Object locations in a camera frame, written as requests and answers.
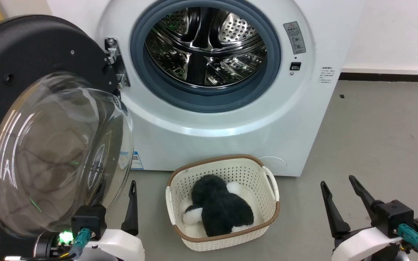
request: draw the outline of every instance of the basket handle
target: basket handle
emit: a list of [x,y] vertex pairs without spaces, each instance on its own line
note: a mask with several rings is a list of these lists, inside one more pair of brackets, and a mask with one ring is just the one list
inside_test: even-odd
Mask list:
[[169,212],[169,218],[173,226],[176,223],[175,223],[174,205],[172,204],[172,193],[171,193],[170,186],[167,186],[167,188],[165,189],[165,202],[167,204],[167,212]]
[[268,167],[262,166],[262,168],[266,172],[266,177],[270,179],[270,182],[268,182],[269,186],[270,186],[270,183],[272,183],[272,186],[274,187],[272,188],[272,186],[270,186],[270,190],[272,191],[272,196],[275,198],[275,201],[280,201],[280,193],[278,191],[277,180],[275,180],[274,174],[272,174],[272,172],[269,170]]

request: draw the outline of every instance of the laundry basket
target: laundry basket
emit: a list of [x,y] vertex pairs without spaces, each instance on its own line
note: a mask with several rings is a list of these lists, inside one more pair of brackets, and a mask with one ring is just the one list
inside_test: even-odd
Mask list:
[[[184,212],[182,202],[191,196],[194,183],[204,175],[217,175],[225,182],[236,181],[242,185],[252,197],[248,203],[253,209],[254,227],[213,237],[191,237],[184,233],[187,227],[181,219]],[[218,157],[181,167],[169,178],[165,197],[174,230],[194,251],[228,248],[256,239],[267,231],[280,213],[274,175],[259,159],[250,155]]]

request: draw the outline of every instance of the washing machine door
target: washing machine door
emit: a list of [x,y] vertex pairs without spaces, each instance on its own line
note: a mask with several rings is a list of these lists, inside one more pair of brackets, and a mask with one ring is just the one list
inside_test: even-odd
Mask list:
[[[105,52],[70,22],[45,15],[0,22],[6,232],[23,238],[61,232],[81,205],[112,207],[133,154],[130,113],[112,94],[117,86]],[[0,248],[20,253],[5,239],[0,234]]]

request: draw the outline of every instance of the metal hinge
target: metal hinge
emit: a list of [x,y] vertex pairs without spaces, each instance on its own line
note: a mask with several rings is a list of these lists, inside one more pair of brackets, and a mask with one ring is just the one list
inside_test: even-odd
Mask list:
[[123,64],[122,54],[118,45],[118,41],[115,38],[106,38],[104,40],[107,54],[107,64],[112,65],[116,72],[118,89],[123,87],[130,87],[130,81],[127,75],[127,71]]

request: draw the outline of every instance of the white wall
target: white wall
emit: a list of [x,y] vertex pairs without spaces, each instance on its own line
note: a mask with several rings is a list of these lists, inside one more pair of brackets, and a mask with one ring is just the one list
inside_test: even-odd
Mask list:
[[418,74],[418,0],[367,0],[343,71]]

